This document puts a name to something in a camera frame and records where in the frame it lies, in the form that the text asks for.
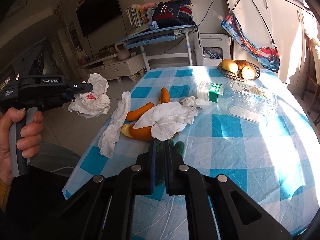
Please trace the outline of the person's left hand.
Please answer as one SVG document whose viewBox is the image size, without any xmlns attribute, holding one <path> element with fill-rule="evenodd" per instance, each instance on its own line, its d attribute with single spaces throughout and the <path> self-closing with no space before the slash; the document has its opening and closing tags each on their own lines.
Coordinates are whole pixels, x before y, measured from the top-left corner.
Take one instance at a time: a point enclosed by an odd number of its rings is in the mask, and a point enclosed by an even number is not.
<svg viewBox="0 0 320 240">
<path fill-rule="evenodd" d="M 1 182 L 10 186 L 13 181 L 10 160 L 9 129 L 13 123 L 22 121 L 25 116 L 25 109 L 10 108 L 3 117 L 1 117 Z M 17 141 L 16 146 L 22 151 L 24 158 L 36 156 L 40 150 L 39 143 L 42 139 L 43 115 L 36 111 L 33 121 L 21 130 L 21 139 Z"/>
</svg>

